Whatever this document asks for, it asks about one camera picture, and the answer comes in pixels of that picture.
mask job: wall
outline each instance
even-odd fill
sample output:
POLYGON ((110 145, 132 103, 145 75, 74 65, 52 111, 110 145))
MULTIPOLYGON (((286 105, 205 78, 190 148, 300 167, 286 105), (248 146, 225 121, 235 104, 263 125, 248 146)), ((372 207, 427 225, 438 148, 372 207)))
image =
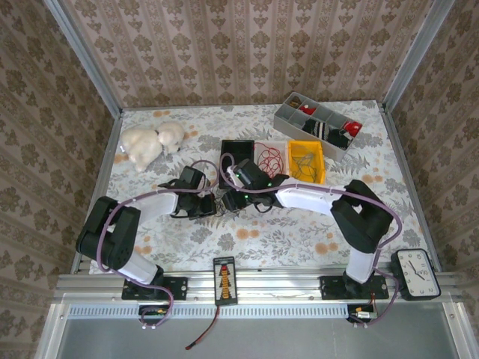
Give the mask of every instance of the wall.
POLYGON ((34 354, 112 118, 41 1, 0 1, 0 357, 34 354))
POLYGON ((121 107, 382 100, 428 0, 64 0, 121 107))
POLYGON ((479 337, 479 1, 456 0, 393 111, 440 260, 479 337))

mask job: yellow plastic bin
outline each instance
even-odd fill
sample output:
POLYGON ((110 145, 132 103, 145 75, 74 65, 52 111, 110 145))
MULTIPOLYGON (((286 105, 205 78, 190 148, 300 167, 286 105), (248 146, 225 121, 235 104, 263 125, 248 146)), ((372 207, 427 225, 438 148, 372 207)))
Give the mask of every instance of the yellow plastic bin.
POLYGON ((323 184, 326 179, 323 148, 319 141, 288 141, 289 175, 297 180, 323 184))

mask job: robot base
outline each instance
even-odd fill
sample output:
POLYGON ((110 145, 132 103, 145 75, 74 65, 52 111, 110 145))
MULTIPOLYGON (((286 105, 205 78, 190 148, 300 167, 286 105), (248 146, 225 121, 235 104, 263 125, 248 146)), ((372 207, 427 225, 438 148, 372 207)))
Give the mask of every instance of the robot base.
POLYGON ((386 279, 380 275, 371 275, 363 284, 348 281, 345 275, 328 275, 320 277, 321 299, 323 300, 370 300, 371 293, 376 299, 388 299, 386 279))
MULTIPOLYGON (((157 285, 169 289, 175 301, 186 300, 187 277, 162 277, 162 282, 157 285)), ((167 301, 168 294, 158 289, 146 289, 125 280, 121 299, 124 301, 167 301)))

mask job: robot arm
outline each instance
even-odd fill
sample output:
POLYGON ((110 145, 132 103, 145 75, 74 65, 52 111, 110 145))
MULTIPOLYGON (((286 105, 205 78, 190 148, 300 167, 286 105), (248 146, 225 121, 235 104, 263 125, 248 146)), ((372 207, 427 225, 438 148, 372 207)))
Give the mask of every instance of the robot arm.
MULTIPOLYGON (((234 168, 228 168, 228 173, 235 185, 241 183, 238 187, 246 189, 261 190, 289 185, 289 188, 263 194, 244 195, 241 190, 231 190, 223 197, 226 208, 231 211, 245 208, 249 204, 256 206, 260 203, 264 206, 307 209, 333 217, 351 246, 346 276, 360 284, 368 281, 373 273, 378 244, 388 232, 393 220, 393 217, 384 209, 345 194, 316 190, 315 188, 323 187, 320 185, 307 183, 307 188, 306 186, 298 187, 297 185, 305 183, 282 174, 270 179, 249 160, 240 162, 234 168)), ((381 203, 366 184, 356 179, 349 185, 332 189, 358 194, 381 203)))
MULTIPOLYGON (((222 198, 226 208, 236 211, 250 204, 257 206, 276 206, 279 208, 300 208, 332 216, 351 245, 350 261, 346 276, 354 283, 363 284, 373 273, 374 258, 379 241, 387 233, 392 216, 384 209, 367 201, 348 197, 344 194, 321 192, 308 183, 307 188, 298 187, 300 181, 286 175, 277 175, 270 179, 257 165, 249 160, 240 162, 228 173, 238 187, 248 190, 272 189, 268 192, 244 194, 231 189, 222 198), (292 185, 289 188, 279 186, 292 185)), ((196 194, 175 192, 175 189, 198 189, 204 175, 194 168, 186 167, 179 179, 163 185, 171 189, 139 201, 133 201, 118 211, 111 225, 111 232, 106 233, 102 246, 103 263, 115 271, 143 284, 162 285, 163 270, 137 254, 133 248, 136 230, 144 221, 158 215, 177 217, 180 210, 185 210, 184 217, 194 219, 216 213, 214 196, 209 194, 199 197, 196 194)), ((379 198, 361 181, 353 180, 349 185, 337 187, 353 194, 359 194, 380 202, 379 198)), ((96 259, 97 245, 103 226, 118 202, 108 197, 101 197, 94 205, 91 214, 76 243, 76 250, 91 259, 96 259)))

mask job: clock hands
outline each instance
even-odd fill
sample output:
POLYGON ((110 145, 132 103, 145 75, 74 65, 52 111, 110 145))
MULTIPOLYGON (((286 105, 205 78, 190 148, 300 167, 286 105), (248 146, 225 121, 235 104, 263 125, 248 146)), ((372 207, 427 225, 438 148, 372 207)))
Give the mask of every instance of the clock hands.
POLYGON ((420 277, 420 279, 425 280, 424 277, 416 271, 416 269, 412 265, 411 261, 409 261, 409 265, 411 266, 412 270, 414 271, 414 274, 416 274, 418 277, 420 277))
POLYGON ((409 265, 411 266, 411 268, 412 268, 412 270, 414 271, 414 273, 417 274, 417 271, 416 271, 416 269, 414 268, 414 266, 412 265, 411 261, 409 261, 409 265))

